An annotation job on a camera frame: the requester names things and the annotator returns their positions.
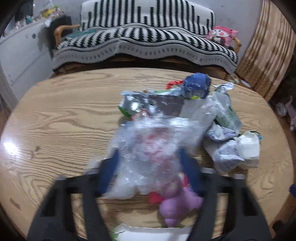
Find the beige patterned curtain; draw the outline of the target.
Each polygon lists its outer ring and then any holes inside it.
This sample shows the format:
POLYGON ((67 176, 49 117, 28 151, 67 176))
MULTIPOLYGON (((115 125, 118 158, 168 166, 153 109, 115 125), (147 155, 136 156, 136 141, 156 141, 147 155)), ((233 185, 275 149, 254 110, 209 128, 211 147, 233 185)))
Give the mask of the beige patterned curtain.
POLYGON ((272 1, 263 1, 254 37, 241 59, 237 74, 269 101, 290 64, 295 33, 272 1))

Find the white green carton box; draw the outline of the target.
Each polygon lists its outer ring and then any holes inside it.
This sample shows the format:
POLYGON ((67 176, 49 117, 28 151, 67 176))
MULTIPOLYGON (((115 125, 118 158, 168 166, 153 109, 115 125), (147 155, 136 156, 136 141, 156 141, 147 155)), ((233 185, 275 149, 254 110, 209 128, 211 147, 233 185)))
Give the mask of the white green carton box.
POLYGON ((259 166, 261 139, 257 131, 244 132, 237 138, 238 154, 244 160, 239 167, 249 169, 259 166))

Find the white blue wipes pack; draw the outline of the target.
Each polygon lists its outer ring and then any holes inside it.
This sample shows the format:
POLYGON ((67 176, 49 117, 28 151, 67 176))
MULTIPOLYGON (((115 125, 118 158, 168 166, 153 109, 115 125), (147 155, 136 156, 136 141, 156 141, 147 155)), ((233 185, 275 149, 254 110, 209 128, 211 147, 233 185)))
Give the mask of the white blue wipes pack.
POLYGON ((228 173, 244 163, 238 152, 237 133, 213 122, 205 133, 203 146, 220 173, 228 173))

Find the clear plastic bag with trash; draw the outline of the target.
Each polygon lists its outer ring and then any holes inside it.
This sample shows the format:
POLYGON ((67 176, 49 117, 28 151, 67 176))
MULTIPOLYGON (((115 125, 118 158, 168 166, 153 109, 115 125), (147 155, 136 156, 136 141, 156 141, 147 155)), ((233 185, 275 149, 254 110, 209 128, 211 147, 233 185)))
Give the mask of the clear plastic bag with trash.
POLYGON ((168 227, 176 227, 203 197, 191 188, 182 170, 178 150, 194 158, 204 131, 188 118, 145 117, 127 122, 114 134, 108 152, 119 150, 119 163, 105 199, 125 200, 147 195, 168 227))

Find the striped black white sofa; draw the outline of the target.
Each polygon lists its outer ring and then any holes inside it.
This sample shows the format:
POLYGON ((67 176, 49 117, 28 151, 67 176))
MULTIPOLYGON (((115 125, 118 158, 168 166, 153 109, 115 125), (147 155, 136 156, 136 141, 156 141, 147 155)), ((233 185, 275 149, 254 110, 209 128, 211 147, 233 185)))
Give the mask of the striped black white sofa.
POLYGON ((179 57, 232 74, 238 55, 209 36, 214 30, 214 12, 190 1, 86 1, 77 31, 57 45, 53 69, 124 54, 140 59, 179 57))

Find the white cabinet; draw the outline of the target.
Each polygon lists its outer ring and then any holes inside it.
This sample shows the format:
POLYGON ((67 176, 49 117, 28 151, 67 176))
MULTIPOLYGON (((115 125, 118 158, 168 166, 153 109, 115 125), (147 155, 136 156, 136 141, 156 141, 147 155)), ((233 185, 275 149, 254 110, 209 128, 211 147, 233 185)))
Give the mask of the white cabinet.
POLYGON ((35 84, 53 73, 47 28, 43 21, 22 27, 1 39, 1 89, 19 101, 35 84))

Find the silver green foil snack bag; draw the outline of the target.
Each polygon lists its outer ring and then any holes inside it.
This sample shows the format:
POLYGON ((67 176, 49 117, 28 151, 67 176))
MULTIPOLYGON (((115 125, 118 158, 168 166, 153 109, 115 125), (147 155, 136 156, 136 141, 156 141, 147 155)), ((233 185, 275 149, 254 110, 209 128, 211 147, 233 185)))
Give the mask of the silver green foil snack bag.
POLYGON ((179 116, 185 98, 180 88, 169 90, 123 91, 118 105, 128 117, 146 111, 149 115, 179 116))

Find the blue foil wrapper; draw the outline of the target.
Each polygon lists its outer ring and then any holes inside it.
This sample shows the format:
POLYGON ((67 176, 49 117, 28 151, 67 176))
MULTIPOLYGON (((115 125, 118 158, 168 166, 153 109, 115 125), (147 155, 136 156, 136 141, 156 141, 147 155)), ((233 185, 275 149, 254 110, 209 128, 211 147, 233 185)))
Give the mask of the blue foil wrapper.
POLYGON ((205 99, 210 91, 211 78, 207 74, 194 73, 187 76, 183 83, 184 96, 187 99, 198 97, 205 99))

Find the clear plastic wrap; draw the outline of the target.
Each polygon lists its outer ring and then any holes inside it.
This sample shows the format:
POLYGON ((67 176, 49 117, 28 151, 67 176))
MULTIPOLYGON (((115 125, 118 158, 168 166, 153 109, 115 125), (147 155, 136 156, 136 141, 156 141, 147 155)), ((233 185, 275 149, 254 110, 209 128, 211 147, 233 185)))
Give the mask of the clear plastic wrap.
POLYGON ((185 100, 180 117, 196 121, 201 128, 208 130, 213 122, 240 133, 242 123, 232 107, 228 91, 234 88, 232 82, 215 86, 215 90, 205 99, 185 100))

